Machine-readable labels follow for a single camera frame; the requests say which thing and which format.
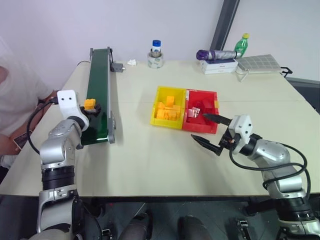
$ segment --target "cable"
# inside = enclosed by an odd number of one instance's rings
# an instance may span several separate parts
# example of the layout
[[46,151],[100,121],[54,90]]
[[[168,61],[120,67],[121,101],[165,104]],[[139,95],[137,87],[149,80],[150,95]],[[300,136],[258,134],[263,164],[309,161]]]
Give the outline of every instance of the cable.
[[83,62],[86,62],[86,63],[91,63],[90,61],[87,61],[87,60],[83,60],[83,61],[80,61],[78,62],[77,66],[79,66],[80,63],[83,63]]
[[94,220],[97,228],[99,229],[99,236],[100,236],[100,240],[102,240],[102,230],[101,230],[101,226],[98,222],[98,220],[91,214],[91,212],[88,210],[88,208],[83,204],[84,209],[86,210],[86,212],[88,213],[88,215]]
[[46,102],[44,105],[42,105],[38,110],[34,111],[29,120],[28,120],[28,124],[26,125],[26,137],[28,138],[28,142],[30,144],[30,146],[32,147],[32,149],[37,153],[37,154],[40,154],[39,150],[35,147],[35,145],[33,144],[33,142],[31,141],[31,138],[30,138],[30,125],[31,125],[31,122],[32,120],[34,119],[34,117],[40,112],[42,111],[42,109],[44,109],[46,106],[48,106],[49,104],[55,104],[56,101],[54,101],[53,99]]
[[281,169],[281,168],[289,167],[289,166],[298,166],[298,167],[300,167],[301,169],[299,171],[295,172],[295,173],[291,173],[291,174],[288,174],[288,175],[285,175],[285,176],[275,177],[275,178],[266,180],[266,181],[264,181],[262,183],[262,186],[264,187],[264,189],[267,190],[268,184],[270,184],[272,182],[275,182],[275,181],[278,181],[278,180],[282,180],[282,179],[288,179],[288,178],[300,175],[301,173],[305,172],[306,180],[307,180],[306,197],[307,197],[307,199],[309,199],[310,192],[311,192],[311,180],[310,180],[310,174],[309,174],[309,172],[307,170],[307,164],[308,164],[307,158],[305,157],[305,155],[302,154],[302,152],[300,152],[298,149],[294,148],[293,146],[286,145],[286,144],[283,144],[283,143],[281,143],[281,144],[283,146],[285,146],[286,148],[292,149],[293,151],[298,153],[303,159],[303,165],[300,164],[300,163],[290,162],[290,163],[285,163],[285,164],[281,164],[281,165],[278,165],[278,166],[270,166],[270,167],[250,167],[250,166],[245,166],[245,165],[241,165],[241,164],[239,164],[238,162],[235,161],[235,159],[234,159],[234,157],[232,155],[233,150],[234,150],[233,148],[230,148],[230,150],[229,150],[229,157],[230,157],[231,162],[233,164],[235,164],[237,167],[242,168],[242,169],[246,169],[246,170],[252,170],[252,171],[271,171],[271,170]]
[[110,48],[110,53],[111,53],[111,63],[113,64],[114,63],[114,56],[113,56],[113,54],[112,54],[112,48]]

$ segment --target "person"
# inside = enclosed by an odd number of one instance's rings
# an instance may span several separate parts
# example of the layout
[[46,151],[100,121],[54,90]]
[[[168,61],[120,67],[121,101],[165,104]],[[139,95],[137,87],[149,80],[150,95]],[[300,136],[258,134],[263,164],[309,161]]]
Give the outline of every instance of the person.
[[[26,141],[30,115],[57,92],[12,55],[0,57],[0,166],[9,169]],[[30,125],[33,131],[49,105]]]

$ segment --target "white table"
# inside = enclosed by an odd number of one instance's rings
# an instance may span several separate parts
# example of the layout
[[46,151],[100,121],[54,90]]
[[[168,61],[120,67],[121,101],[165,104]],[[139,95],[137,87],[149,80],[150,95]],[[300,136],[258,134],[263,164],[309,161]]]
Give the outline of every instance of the white table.
[[[157,86],[216,91],[222,116],[249,114],[253,130],[267,140],[292,145],[305,154],[311,192],[320,192],[320,116],[279,74],[253,74],[238,82],[236,73],[204,75],[193,62],[166,62],[160,69],[145,63],[111,75],[111,107],[117,129],[115,144],[99,143],[76,151],[76,184],[80,196],[262,196],[259,172],[231,163],[202,148],[190,132],[149,124]],[[90,64],[83,62],[63,89],[86,96]],[[62,115],[52,106],[32,134],[39,148]],[[199,134],[218,144],[217,134]],[[246,157],[236,159],[254,166]],[[291,152],[291,161],[302,163]],[[38,196],[42,190],[40,157],[29,144],[0,185],[0,194]]]

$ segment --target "robotic arm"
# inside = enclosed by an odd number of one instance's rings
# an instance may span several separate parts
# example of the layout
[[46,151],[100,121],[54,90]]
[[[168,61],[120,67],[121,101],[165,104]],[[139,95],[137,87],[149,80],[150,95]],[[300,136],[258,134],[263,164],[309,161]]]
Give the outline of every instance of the robotic arm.
[[[285,239],[320,240],[320,223],[315,217],[309,202],[310,183],[307,193],[303,189],[300,173],[305,171],[308,182],[310,176],[307,160],[293,147],[279,142],[262,139],[252,133],[252,121],[248,115],[235,116],[228,119],[220,115],[204,114],[209,120],[228,126],[219,146],[211,144],[207,139],[191,135],[204,148],[220,156],[224,148],[229,150],[231,161],[240,168],[261,171],[263,187],[273,199],[279,217],[280,230],[286,234]],[[290,163],[287,148],[297,151],[303,157],[304,165]],[[248,167],[237,163],[233,155],[243,154],[256,163],[258,167]],[[293,166],[301,167],[296,171]]]
[[75,150],[89,126],[73,90],[58,91],[62,120],[40,148],[43,191],[39,193],[37,232],[30,240],[82,239],[84,207],[75,184]]

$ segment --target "tape roll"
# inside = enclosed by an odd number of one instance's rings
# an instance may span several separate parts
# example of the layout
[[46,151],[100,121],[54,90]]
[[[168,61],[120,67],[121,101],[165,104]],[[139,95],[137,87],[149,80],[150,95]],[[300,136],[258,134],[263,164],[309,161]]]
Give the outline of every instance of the tape roll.
[[164,54],[161,53],[159,57],[152,57],[151,53],[148,53],[148,66],[152,69],[159,69],[164,65]]

